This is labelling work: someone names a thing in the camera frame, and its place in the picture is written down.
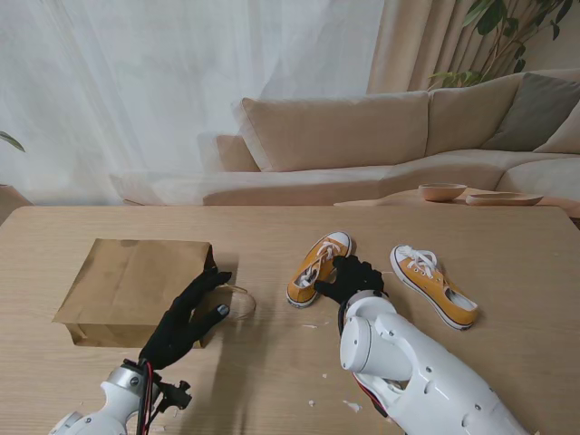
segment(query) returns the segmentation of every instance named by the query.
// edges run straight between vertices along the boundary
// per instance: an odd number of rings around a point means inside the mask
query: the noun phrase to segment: canvas shoe
[[[399,245],[391,251],[391,265],[396,276],[425,296],[449,326],[463,330],[473,325],[477,304],[441,273],[435,254]]]
[[[314,290],[316,280],[326,281],[334,271],[333,258],[349,256],[353,242],[343,232],[328,234],[310,249],[286,290],[288,302],[298,308],[310,305],[318,294]]]

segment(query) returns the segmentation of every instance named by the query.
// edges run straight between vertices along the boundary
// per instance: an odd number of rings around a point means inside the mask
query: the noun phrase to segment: wooden table
[[[469,195],[475,195],[478,193],[497,193],[492,190],[480,190],[478,188],[466,188],[465,191],[459,195],[456,199],[452,201],[438,203],[430,202],[423,199],[419,190],[404,190],[403,192],[393,193],[383,198],[379,199],[362,199],[358,201],[347,201],[339,202],[335,204],[339,207],[376,207],[376,206],[404,206],[404,207],[432,207],[432,206],[449,206],[449,205],[460,205],[464,207],[470,207],[465,202],[465,199]],[[573,220],[580,219],[580,202],[573,201],[572,199],[566,198],[554,198],[554,197],[543,197],[540,202],[538,202],[533,207],[559,207],[565,211],[565,213]]]
[[[69,411],[98,410],[100,382],[123,358],[136,358],[138,350],[75,347],[65,327],[51,323],[102,237],[207,240],[257,300],[254,318],[220,325],[208,348],[162,373],[190,382],[194,400],[175,417],[160,416],[154,430],[401,433],[341,369],[336,303],[297,310],[285,300],[305,252],[337,229],[383,271],[396,244],[433,250],[479,303],[481,319],[465,333],[451,330],[386,274],[400,313],[479,372],[529,430],[578,433],[580,232],[556,208],[446,207],[16,210],[0,227],[1,432],[44,435]]]

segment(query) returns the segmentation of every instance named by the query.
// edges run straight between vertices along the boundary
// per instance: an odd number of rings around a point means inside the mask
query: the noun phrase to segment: small debris
[[[361,405],[359,405],[358,403],[350,403],[349,401],[343,401],[343,403],[345,403],[346,405],[348,405],[348,407],[353,410],[354,412],[358,412],[360,411],[363,407]]]

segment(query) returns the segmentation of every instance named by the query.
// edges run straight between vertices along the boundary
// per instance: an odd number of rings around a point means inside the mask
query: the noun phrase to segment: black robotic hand
[[[333,266],[336,268],[336,279],[333,283],[314,283],[314,289],[321,295],[342,304],[360,290],[382,292],[381,272],[374,270],[366,261],[361,263],[357,256],[336,256]]]
[[[191,313],[203,296],[218,285],[225,284],[231,276],[231,272],[218,272],[217,267],[212,267],[194,279],[165,312],[141,350],[140,360],[146,359],[153,370],[161,370],[185,356],[194,342],[229,314],[227,305],[219,305],[196,322],[191,321]]]

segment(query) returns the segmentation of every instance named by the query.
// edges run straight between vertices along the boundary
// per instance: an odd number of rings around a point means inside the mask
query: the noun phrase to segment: gray pillow
[[[544,145],[580,101],[580,83],[524,74],[514,103],[483,150],[533,151]]]

